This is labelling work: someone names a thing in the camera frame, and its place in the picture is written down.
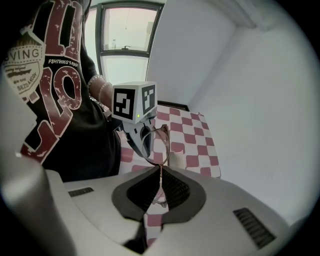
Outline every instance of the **person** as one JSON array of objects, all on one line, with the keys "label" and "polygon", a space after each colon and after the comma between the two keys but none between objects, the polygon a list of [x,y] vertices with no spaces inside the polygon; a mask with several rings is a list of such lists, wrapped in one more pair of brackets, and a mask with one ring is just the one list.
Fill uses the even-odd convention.
[{"label": "person", "polygon": [[47,0],[28,10],[32,15],[21,12],[28,22],[1,64],[8,84],[37,116],[21,153],[59,172],[64,182],[116,175],[120,166],[119,136],[91,100],[111,109],[112,85],[86,51],[90,4]]}]

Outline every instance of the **white wall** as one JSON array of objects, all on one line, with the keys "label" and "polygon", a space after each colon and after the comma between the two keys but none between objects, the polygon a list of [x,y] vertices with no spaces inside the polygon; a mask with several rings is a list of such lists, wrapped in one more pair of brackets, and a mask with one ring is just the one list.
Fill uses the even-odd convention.
[{"label": "white wall", "polygon": [[271,29],[238,28],[189,107],[208,122],[221,178],[292,224],[319,195],[320,64],[284,11],[264,10]]},{"label": "white wall", "polygon": [[236,29],[213,3],[168,0],[152,45],[147,81],[158,99],[188,104]]}]

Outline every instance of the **window frame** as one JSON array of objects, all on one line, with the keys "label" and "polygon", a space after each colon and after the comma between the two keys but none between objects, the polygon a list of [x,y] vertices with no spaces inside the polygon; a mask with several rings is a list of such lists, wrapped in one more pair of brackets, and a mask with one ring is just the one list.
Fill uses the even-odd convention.
[{"label": "window frame", "polygon": [[[152,45],[154,42],[156,29],[159,23],[159,19],[160,19],[163,7],[164,7],[164,4],[157,3],[157,2],[127,1],[127,0],[99,3],[97,5],[90,7],[90,8],[96,8],[95,52],[96,52],[96,59],[98,63],[98,71],[100,75],[103,74],[103,57],[104,56],[135,56],[135,57],[144,57],[148,59],[150,58],[150,53],[151,53]],[[113,8],[139,8],[139,9],[156,11],[147,51],[131,50],[131,49],[104,50],[105,13],[106,13],[106,9],[113,9]]]}]

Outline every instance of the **pink and white checkered cloth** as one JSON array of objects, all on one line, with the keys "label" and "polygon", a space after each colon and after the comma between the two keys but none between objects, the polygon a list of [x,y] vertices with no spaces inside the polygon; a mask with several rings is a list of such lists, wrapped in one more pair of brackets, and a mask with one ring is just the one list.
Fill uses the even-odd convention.
[{"label": "pink and white checkered cloth", "polygon": [[[211,137],[207,122],[202,114],[196,114],[170,108],[166,106],[157,106],[157,117],[152,120],[156,128],[167,124],[170,131],[171,151],[183,151],[186,169],[199,173],[203,176],[220,178],[221,172],[219,167],[218,156],[215,149],[214,141]],[[119,132],[121,138],[121,163],[119,175],[141,170],[145,167],[152,166],[144,158],[138,156],[129,146],[127,138],[123,132]],[[161,147],[163,143],[160,139],[155,139],[151,158],[164,158]],[[164,201],[165,195],[160,189],[157,196],[161,195],[158,201]],[[144,224],[147,233],[148,245],[159,236],[161,232],[162,214],[168,211],[159,204],[151,204],[144,216]]]}]

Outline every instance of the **graphic print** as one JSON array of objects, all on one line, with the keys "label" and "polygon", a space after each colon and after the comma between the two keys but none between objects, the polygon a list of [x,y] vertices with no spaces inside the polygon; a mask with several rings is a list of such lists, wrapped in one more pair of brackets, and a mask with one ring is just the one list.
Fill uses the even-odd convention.
[{"label": "graphic print", "polygon": [[[72,10],[70,12],[72,15],[66,15],[67,10]],[[25,76],[29,74],[29,70],[31,75],[34,74],[34,70],[37,69],[32,65],[35,65],[34,62],[38,62],[37,67],[40,70],[38,76],[33,79],[31,88],[29,88],[30,86],[29,89],[23,88],[26,90],[21,93],[21,97],[33,111],[39,110],[35,102],[43,101],[47,118],[38,121],[37,127],[23,143],[21,153],[41,164],[69,126],[74,115],[72,110],[75,111],[81,107],[82,86],[79,62],[82,14],[82,6],[76,1],[47,1],[39,8],[38,14],[32,19],[33,22],[24,28],[26,32],[21,33],[19,41],[8,52],[5,63],[7,68],[4,68],[7,78],[15,75],[21,76],[19,73],[10,74],[12,68],[8,66],[13,65],[11,63],[13,58],[15,60],[25,58],[22,60],[26,61],[23,62],[23,65],[14,63],[19,68],[13,70],[13,72],[22,72],[22,75]],[[47,17],[46,26],[42,24],[44,17]],[[67,43],[60,44],[61,39],[65,39]],[[36,58],[36,50],[34,49],[39,52],[38,58]]]},{"label": "graphic print", "polygon": [[146,114],[155,106],[156,86],[150,85],[147,87],[143,87],[141,91],[143,114]]},{"label": "graphic print", "polygon": [[133,120],[135,89],[114,89],[113,114]]},{"label": "graphic print", "polygon": [[36,90],[44,62],[45,45],[31,31],[24,32],[8,51],[2,64],[4,73],[21,98],[29,98]]}]

